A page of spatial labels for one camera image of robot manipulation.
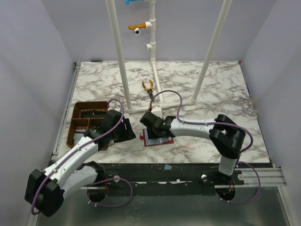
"yellow pliers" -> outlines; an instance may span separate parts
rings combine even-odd
[[[150,88],[147,88],[147,87],[145,86],[144,81],[142,81],[142,85],[143,85],[143,87],[145,88],[145,90],[147,91],[147,93],[149,94],[149,96],[150,96],[150,98],[151,98],[151,100],[152,100],[152,99],[154,98],[154,95],[153,95],[153,93],[152,93],[152,89],[154,88],[154,86],[153,86],[153,84],[152,84],[152,80],[150,79],[149,81],[150,81]]]

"purple cable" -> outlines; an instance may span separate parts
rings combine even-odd
[[[252,144],[253,144],[253,136],[252,136],[252,134],[251,134],[247,129],[245,129],[245,128],[241,127],[241,126],[238,126],[238,125],[235,125],[235,124],[230,124],[230,123],[225,123],[225,122],[208,122],[208,123],[204,123],[204,122],[190,122],[190,121],[184,121],[184,120],[181,120],[181,119],[180,119],[180,110],[181,110],[181,107],[182,107],[182,97],[181,97],[181,95],[180,95],[178,92],[176,92],[176,91],[173,91],[173,90],[163,90],[163,91],[157,93],[157,94],[154,96],[154,98],[150,101],[150,105],[152,104],[152,102],[154,101],[154,99],[155,99],[159,94],[165,93],[165,92],[172,92],[172,93],[175,93],[175,94],[178,95],[179,98],[180,98],[180,105],[179,105],[178,111],[177,111],[177,120],[178,120],[178,121],[180,121],[180,122],[182,122],[182,123],[184,123],[184,124],[189,124],[189,125],[202,125],[202,126],[205,126],[205,125],[224,125],[224,126],[232,126],[232,127],[238,128],[238,129],[242,129],[244,132],[246,132],[246,133],[249,135],[251,141],[250,141],[250,144],[249,144],[247,147],[245,147],[244,149],[242,149],[242,150],[240,151],[240,153],[242,153],[242,152],[248,150],[248,149],[252,146]]]
[[[110,107],[110,102],[111,101],[117,101],[119,104],[120,104],[120,110],[121,110],[121,117],[119,119],[119,121],[116,123],[115,126],[113,126],[112,129],[110,129],[109,131],[105,132],[104,134],[100,135],[99,137],[96,137],[86,143],[84,143],[82,146],[78,147],[77,149],[75,149],[70,155],[68,155],[60,164],[58,164],[56,167],[55,167],[55,170],[58,170],[67,160],[69,160],[76,152],[78,152],[79,150],[81,150],[83,147],[89,145],[90,143],[94,142],[94,141],[97,141],[101,138],[103,138],[104,136],[108,135],[109,133],[111,133],[112,131],[114,131],[114,129],[116,129],[116,127],[121,123],[122,119],[123,119],[123,115],[124,115],[124,107],[123,107],[123,104],[120,100],[117,100],[115,98],[109,100],[108,102],[108,108]],[[48,176],[45,177],[45,179],[42,181],[42,183],[40,184],[39,188],[37,189],[37,192],[36,194],[34,195],[34,198],[33,198],[33,201],[32,201],[32,207],[31,207],[31,213],[32,215],[37,215],[40,213],[40,211],[38,212],[35,212],[34,211],[34,207],[36,205],[36,202],[37,202],[37,199],[38,199],[38,196],[39,196],[39,193],[41,191],[41,189],[43,188],[44,184],[47,182],[47,180],[54,174],[54,172],[50,172],[48,174]]]
[[[258,179],[258,190],[257,190],[256,194],[255,194],[251,199],[249,199],[249,200],[247,200],[247,201],[244,201],[244,202],[231,202],[231,201],[224,200],[224,199],[222,199],[222,198],[218,195],[217,192],[215,192],[216,196],[217,196],[222,202],[225,202],[225,203],[228,203],[228,204],[232,204],[232,205],[242,205],[242,204],[246,204],[246,203],[249,203],[249,202],[253,201],[253,200],[259,195],[259,193],[260,193],[260,190],[261,190],[261,182],[260,182],[260,178],[259,178],[259,175],[258,175],[257,171],[254,169],[253,166],[251,166],[249,163],[246,163],[246,162],[244,162],[244,161],[240,161],[239,164],[245,164],[245,165],[247,165],[248,167],[250,167],[250,168],[254,171],[254,173],[256,174],[257,179]]]
[[[98,203],[96,203],[96,202],[92,202],[92,201],[90,200],[89,193],[87,193],[87,197],[88,197],[90,203],[92,203],[92,204],[94,204],[94,205],[96,205],[96,206],[103,206],[103,207],[111,207],[111,208],[115,208],[115,207],[121,207],[121,206],[124,206],[124,205],[128,204],[128,203],[132,200],[132,198],[133,198],[133,187],[132,187],[131,183],[130,183],[128,180],[125,180],[125,179],[123,179],[123,178],[110,178],[110,179],[98,181],[98,182],[95,182],[95,183],[92,183],[92,184],[89,184],[89,185],[97,185],[97,184],[100,184],[100,183],[103,183],[103,182],[107,182],[107,181],[111,181],[111,180],[122,180],[122,181],[125,181],[125,182],[129,185],[129,187],[130,187],[130,189],[131,189],[131,194],[130,194],[130,197],[128,198],[128,200],[127,200],[126,202],[124,202],[124,203],[122,203],[122,204],[118,204],[118,205],[98,204]]]

